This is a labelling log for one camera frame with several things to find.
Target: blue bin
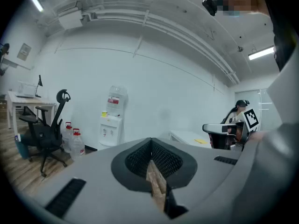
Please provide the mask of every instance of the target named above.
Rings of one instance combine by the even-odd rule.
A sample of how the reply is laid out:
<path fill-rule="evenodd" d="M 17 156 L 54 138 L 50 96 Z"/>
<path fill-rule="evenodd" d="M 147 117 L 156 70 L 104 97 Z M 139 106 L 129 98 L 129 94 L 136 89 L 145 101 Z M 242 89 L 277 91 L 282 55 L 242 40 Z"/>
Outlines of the blue bin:
<path fill-rule="evenodd" d="M 24 145 L 22 142 L 19 142 L 17 140 L 14 140 L 15 145 L 17 146 L 19 150 L 19 154 L 23 159 L 27 159 L 29 157 L 29 151 L 28 151 L 28 146 Z"/>

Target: desk lamp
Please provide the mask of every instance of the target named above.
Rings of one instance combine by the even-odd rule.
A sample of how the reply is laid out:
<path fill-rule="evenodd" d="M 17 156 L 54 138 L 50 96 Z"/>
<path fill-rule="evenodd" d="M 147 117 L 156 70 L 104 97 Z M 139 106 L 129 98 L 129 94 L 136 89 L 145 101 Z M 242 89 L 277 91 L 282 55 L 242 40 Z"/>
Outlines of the desk lamp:
<path fill-rule="evenodd" d="M 39 80 L 38 80 L 38 84 L 37 84 L 37 87 L 36 87 L 36 93 L 37 93 L 37 88 L 38 88 L 39 85 L 40 85 L 40 86 L 43 86 L 42 79 L 41 79 L 41 75 L 39 75 Z"/>

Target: vent slot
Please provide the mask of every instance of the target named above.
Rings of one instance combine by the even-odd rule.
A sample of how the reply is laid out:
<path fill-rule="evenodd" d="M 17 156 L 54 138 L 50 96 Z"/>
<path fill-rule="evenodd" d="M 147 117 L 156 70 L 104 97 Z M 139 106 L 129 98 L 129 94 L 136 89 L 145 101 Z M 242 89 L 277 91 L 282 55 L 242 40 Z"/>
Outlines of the vent slot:
<path fill-rule="evenodd" d="M 222 156 L 217 156 L 217 157 L 214 158 L 214 160 L 219 161 L 219 162 L 232 164 L 232 165 L 235 165 L 238 162 L 237 159 L 231 159 L 231 158 L 222 157 Z"/>
<path fill-rule="evenodd" d="M 46 206 L 46 210 L 51 212 L 53 215 L 62 218 L 75 201 L 85 184 L 86 181 L 73 178 Z"/>

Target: yellow sticky note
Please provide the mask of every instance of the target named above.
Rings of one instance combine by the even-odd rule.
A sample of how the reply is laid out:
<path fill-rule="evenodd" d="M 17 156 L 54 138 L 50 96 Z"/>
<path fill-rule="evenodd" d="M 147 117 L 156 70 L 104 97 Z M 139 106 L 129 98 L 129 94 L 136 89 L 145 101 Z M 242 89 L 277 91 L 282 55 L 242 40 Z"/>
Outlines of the yellow sticky note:
<path fill-rule="evenodd" d="M 200 144 L 207 144 L 207 142 L 205 142 L 204 140 L 195 140 L 195 141 L 200 143 Z"/>

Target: chair armrest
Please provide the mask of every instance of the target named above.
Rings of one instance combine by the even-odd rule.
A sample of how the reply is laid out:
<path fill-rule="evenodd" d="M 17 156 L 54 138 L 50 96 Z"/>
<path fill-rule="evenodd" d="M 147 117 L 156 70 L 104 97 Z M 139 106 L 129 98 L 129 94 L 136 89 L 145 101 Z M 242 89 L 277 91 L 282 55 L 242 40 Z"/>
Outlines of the chair armrest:
<path fill-rule="evenodd" d="M 36 107 L 36 109 L 37 109 L 37 110 L 41 110 L 41 111 L 48 112 L 48 110 L 47 110 L 47 109 L 45 109 L 45 108 L 42 108 L 42 107 L 40 107 L 40 106 L 37 106 L 37 107 Z"/>
<path fill-rule="evenodd" d="M 23 120 L 23 121 L 25 121 L 27 123 L 30 123 L 30 124 L 36 124 L 36 123 L 38 123 L 38 120 L 36 119 L 36 117 L 30 117 L 30 116 L 24 116 L 24 115 L 22 115 L 22 116 L 19 117 L 19 119 Z"/>

